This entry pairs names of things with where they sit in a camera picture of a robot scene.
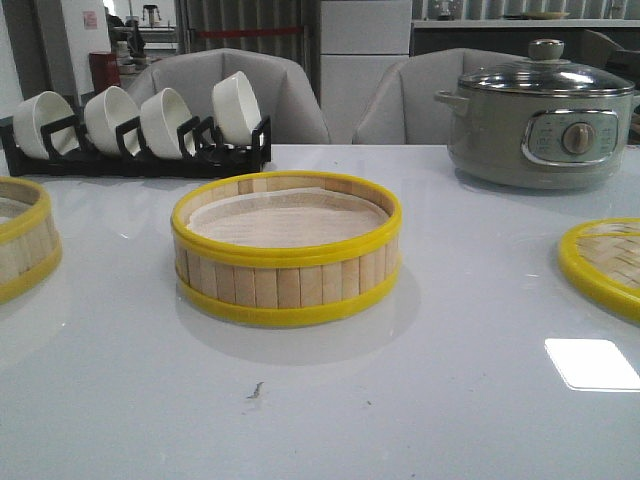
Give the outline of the grey chair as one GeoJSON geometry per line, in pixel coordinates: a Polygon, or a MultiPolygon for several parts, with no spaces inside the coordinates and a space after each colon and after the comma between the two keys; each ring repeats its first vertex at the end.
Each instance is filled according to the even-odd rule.
{"type": "Polygon", "coordinates": [[[271,119],[276,144],[328,144],[324,115],[302,67],[292,60],[220,48],[168,57],[144,69],[126,91],[137,105],[165,88],[176,90],[192,114],[213,114],[211,92],[217,83],[243,72],[263,116],[271,119]]]}
{"type": "Polygon", "coordinates": [[[443,145],[451,109],[435,100],[454,91],[461,75],[516,60],[516,55],[455,48],[410,57],[383,74],[357,123],[352,142],[365,145],[443,145]]]}

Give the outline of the white bowl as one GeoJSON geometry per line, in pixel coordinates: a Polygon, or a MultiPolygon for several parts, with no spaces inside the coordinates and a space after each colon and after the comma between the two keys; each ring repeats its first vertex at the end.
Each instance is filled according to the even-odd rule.
{"type": "Polygon", "coordinates": [[[212,90],[214,118],[226,143],[248,146],[262,120],[260,108],[246,74],[237,71],[212,90]]]}
{"type": "Polygon", "coordinates": [[[150,150],[159,158],[183,157],[178,128],[193,115],[182,96],[173,88],[164,88],[140,107],[141,129],[150,150]]]}
{"type": "Polygon", "coordinates": [[[53,91],[44,91],[23,101],[13,116],[17,145],[30,158],[48,159],[41,127],[73,114],[69,103],[53,91]]]}
{"type": "Polygon", "coordinates": [[[92,143],[109,156],[121,155],[116,127],[139,115],[139,107],[119,86],[110,86],[96,95],[84,109],[84,121],[92,143]]]}

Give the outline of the right grey chair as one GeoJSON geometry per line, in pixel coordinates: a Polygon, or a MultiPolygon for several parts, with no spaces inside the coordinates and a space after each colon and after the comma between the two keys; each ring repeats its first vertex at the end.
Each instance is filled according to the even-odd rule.
{"type": "Polygon", "coordinates": [[[451,109],[435,100],[454,91],[461,75],[516,60],[516,55],[455,48],[410,57],[383,74],[357,123],[352,142],[365,145],[443,145],[451,109]]]}

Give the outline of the bamboo steamer tray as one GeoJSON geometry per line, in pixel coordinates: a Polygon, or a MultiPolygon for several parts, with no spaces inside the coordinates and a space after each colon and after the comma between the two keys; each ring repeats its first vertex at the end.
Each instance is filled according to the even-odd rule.
{"type": "Polygon", "coordinates": [[[201,309],[245,324],[299,327],[348,317],[388,294],[400,270],[402,209],[388,189],[346,174],[274,171],[217,180],[175,205],[175,269],[201,309]],[[355,238],[311,247],[259,248],[205,238],[188,229],[198,208],[256,192],[320,187],[381,207],[388,220],[355,238]]]}
{"type": "Polygon", "coordinates": [[[58,266],[62,242],[51,199],[40,184],[1,178],[1,301],[36,286],[58,266]]]}

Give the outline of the glass pot lid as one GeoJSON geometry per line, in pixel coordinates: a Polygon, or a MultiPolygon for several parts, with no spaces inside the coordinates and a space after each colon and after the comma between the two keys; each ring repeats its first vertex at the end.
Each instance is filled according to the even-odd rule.
{"type": "Polygon", "coordinates": [[[599,68],[563,59],[564,42],[536,39],[523,59],[461,75],[460,87],[553,97],[620,96],[635,91],[629,80],[599,68]]]}

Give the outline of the white cabinet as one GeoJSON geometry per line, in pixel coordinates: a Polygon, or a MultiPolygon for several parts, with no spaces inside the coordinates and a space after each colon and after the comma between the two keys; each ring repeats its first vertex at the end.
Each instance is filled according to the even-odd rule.
{"type": "Polygon", "coordinates": [[[409,56],[410,1],[320,3],[320,105],[331,141],[349,144],[388,67],[409,56]]]}

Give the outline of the grey electric cooking pot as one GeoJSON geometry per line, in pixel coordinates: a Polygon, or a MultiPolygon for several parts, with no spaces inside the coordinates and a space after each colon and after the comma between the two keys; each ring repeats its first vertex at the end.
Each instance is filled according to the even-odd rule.
{"type": "Polygon", "coordinates": [[[538,96],[459,88],[435,99],[451,111],[448,153],[469,175],[532,189],[600,184],[621,166],[639,96],[538,96]]]}

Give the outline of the red cylinder bin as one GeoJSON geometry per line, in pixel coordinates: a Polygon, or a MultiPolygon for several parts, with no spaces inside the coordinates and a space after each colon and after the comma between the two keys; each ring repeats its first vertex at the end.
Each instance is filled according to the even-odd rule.
{"type": "Polygon", "coordinates": [[[91,52],[89,54],[94,93],[99,94],[110,86],[120,86],[120,74],[117,56],[113,52],[91,52]]]}

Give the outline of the black bowl rack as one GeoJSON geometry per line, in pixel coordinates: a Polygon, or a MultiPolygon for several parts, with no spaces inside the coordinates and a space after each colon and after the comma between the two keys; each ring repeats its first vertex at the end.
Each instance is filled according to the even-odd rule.
{"type": "Polygon", "coordinates": [[[116,127],[118,155],[101,153],[88,140],[87,127],[72,114],[41,127],[45,157],[27,156],[17,144],[13,119],[1,121],[1,141],[9,174],[75,177],[172,177],[218,179],[258,173],[271,160],[271,121],[262,119],[252,131],[251,144],[234,147],[211,117],[192,119],[176,130],[180,158],[165,160],[146,144],[138,117],[116,127]]]}

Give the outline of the white steamer liner cloth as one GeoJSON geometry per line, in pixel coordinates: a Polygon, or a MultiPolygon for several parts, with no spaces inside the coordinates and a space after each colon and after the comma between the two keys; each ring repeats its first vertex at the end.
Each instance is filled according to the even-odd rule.
{"type": "Polygon", "coordinates": [[[378,228],[388,218],[369,200],[305,187],[217,200],[196,209],[187,227],[236,246],[297,248],[349,240],[378,228]]]}

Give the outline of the woven bamboo steamer lid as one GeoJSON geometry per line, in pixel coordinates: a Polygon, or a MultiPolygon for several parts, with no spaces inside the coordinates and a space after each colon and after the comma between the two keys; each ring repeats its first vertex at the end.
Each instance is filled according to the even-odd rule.
{"type": "Polygon", "coordinates": [[[582,294],[627,319],[639,320],[639,220],[593,220],[561,237],[557,259],[582,294]]]}

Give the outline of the left grey chair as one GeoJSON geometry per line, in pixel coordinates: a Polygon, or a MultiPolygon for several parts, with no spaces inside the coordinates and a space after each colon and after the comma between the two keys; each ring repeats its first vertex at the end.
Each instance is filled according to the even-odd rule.
{"type": "Polygon", "coordinates": [[[302,67],[292,60],[220,48],[168,57],[144,69],[126,91],[137,105],[165,88],[176,90],[192,114],[213,114],[211,92],[217,83],[243,72],[263,116],[271,119],[276,144],[328,144],[324,115],[302,67]]]}

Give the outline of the red barrier tape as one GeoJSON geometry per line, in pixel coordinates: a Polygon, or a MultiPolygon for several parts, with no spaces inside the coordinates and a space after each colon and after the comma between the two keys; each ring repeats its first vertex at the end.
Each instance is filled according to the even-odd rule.
{"type": "Polygon", "coordinates": [[[277,28],[236,29],[236,30],[194,30],[196,38],[204,39],[234,39],[234,38],[259,38],[303,34],[303,26],[289,26],[277,28]]]}

